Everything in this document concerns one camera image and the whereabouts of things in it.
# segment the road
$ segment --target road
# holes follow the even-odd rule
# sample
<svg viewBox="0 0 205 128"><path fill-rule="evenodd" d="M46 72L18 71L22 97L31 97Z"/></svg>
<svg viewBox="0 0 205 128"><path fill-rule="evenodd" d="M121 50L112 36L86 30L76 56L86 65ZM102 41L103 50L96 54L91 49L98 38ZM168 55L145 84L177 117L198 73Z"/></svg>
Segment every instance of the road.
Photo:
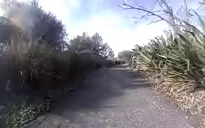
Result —
<svg viewBox="0 0 205 128"><path fill-rule="evenodd" d="M31 128L197 128L196 119L172 106L126 66L90 74Z"/></svg>

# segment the vegetation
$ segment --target vegetation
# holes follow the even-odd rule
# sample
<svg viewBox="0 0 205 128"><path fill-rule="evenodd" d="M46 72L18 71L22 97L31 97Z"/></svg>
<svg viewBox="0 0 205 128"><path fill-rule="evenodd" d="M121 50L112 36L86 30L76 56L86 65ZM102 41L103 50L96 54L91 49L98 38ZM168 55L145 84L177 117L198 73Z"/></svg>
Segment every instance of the vegetation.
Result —
<svg viewBox="0 0 205 128"><path fill-rule="evenodd" d="M133 56L133 52L130 50L124 50L118 53L118 58L126 62L129 62L132 56Z"/></svg>
<svg viewBox="0 0 205 128"><path fill-rule="evenodd" d="M113 51L98 33L66 41L62 22L37 2L6 0L2 6L6 14L0 17L0 105L5 107L0 121L7 127L22 127L69 90L69 82L112 64L107 59L114 57Z"/></svg>
<svg viewBox="0 0 205 128"><path fill-rule="evenodd" d="M155 3L160 6L161 10L159 11L147 10L142 6L136 7L126 3L123 4L124 9L145 12L145 15L142 17L153 16L158 18L158 21L165 21L170 25L172 30L166 31L165 36L156 37L147 45L135 46L133 49L133 59L135 63L133 63L133 65L137 69L144 70L147 73L149 72L150 75L153 74L153 80L156 76L159 76L159 79L163 79L161 81L172 79L174 82L167 81L167 83L161 85L165 88L171 88L169 90L175 91L176 93L190 90L190 88L182 87L188 85L193 86L193 92L197 91L198 88L205 89L205 18L202 18L195 11L190 12L186 2L184 2L185 0L183 1L185 14L188 16L186 20L177 17L174 14L173 8L171 8L165 0L157 0L157 3ZM199 20L200 26L190 23L189 15L194 15ZM180 88L177 90L176 87L170 84L178 85ZM200 97L195 96L195 98L190 99L191 101L188 101L187 104L195 100L202 103L205 102L205 97ZM197 102L194 104L194 107L198 107L199 105Z"/></svg>

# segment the tree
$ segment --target tree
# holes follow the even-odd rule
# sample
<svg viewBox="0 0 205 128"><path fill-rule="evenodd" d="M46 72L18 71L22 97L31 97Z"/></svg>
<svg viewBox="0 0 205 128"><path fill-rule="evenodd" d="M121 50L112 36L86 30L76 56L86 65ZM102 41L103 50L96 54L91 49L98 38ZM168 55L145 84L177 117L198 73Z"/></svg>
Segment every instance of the tree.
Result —
<svg viewBox="0 0 205 128"><path fill-rule="evenodd" d="M95 33L92 37L83 33L70 41L70 50L75 52L89 52L103 58L112 57L113 51L107 43L103 43L102 37Z"/></svg>
<svg viewBox="0 0 205 128"><path fill-rule="evenodd" d="M52 13L45 12L36 1L30 3L4 0L5 16L27 33L33 40L44 40L55 49L62 50L66 30Z"/></svg>
<svg viewBox="0 0 205 128"><path fill-rule="evenodd" d="M124 50L118 53L118 58L126 62L129 62L133 56L133 52L130 50Z"/></svg>
<svg viewBox="0 0 205 128"><path fill-rule="evenodd" d="M140 12L143 12L142 16L140 16L139 18L136 17L136 19L142 19L145 17L156 17L157 19L155 21L152 21L151 23L156 23L159 21L164 21L166 22L173 30L175 37L177 36L177 34L179 34L181 31L181 26L183 26L184 24L187 25L187 29L190 29L190 27L192 27L188 22L189 22L189 18L187 17L186 21L178 18L173 11L173 8L168 4L168 2L166 0L156 0L156 2L154 3L154 5L158 4L159 9L158 10L154 10L154 9L148 9L144 6L134 6L134 5L130 5L128 3L126 3L125 1L123 2L123 4L121 5L121 7L125 10L137 10ZM189 16L189 11L186 5L186 0L183 0L183 6L185 8L185 13L186 16Z"/></svg>

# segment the foliage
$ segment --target foliage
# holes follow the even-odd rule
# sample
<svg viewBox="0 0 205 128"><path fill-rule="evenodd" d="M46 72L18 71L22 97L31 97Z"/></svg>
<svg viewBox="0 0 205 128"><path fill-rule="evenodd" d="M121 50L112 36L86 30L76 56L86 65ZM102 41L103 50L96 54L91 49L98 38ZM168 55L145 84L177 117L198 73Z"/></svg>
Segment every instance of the foliage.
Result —
<svg viewBox="0 0 205 128"><path fill-rule="evenodd" d="M133 56L133 52L130 50L124 50L118 53L118 58L124 60L124 61L130 61Z"/></svg>
<svg viewBox="0 0 205 128"><path fill-rule="evenodd" d="M103 43L102 37L95 33L92 37L83 33L70 41L70 50L75 52L89 52L103 58L113 58L114 52L107 43Z"/></svg>
<svg viewBox="0 0 205 128"><path fill-rule="evenodd" d="M36 1L20 3L5 0L2 5L10 24L21 29L32 40L42 39L57 50L64 49L63 39L67 34L62 22L52 13L45 12Z"/></svg>
<svg viewBox="0 0 205 128"><path fill-rule="evenodd" d="M137 46L134 52L139 63L164 74L194 79L200 87L205 86L205 22L198 17L203 32L194 27L182 31L177 38L167 32L166 39L161 36L146 46Z"/></svg>

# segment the grass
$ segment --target grass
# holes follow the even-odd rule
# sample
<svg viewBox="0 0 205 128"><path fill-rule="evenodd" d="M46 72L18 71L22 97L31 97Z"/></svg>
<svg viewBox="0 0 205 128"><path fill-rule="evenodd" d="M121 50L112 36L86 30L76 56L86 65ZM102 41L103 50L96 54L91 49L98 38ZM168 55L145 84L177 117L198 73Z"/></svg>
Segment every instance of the grass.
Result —
<svg viewBox="0 0 205 128"><path fill-rule="evenodd" d="M136 45L133 65L155 76L152 80L159 81L155 87L183 109L196 108L205 114L205 21L195 14L202 30L185 24L177 36L167 31L165 37L156 37L145 46Z"/></svg>

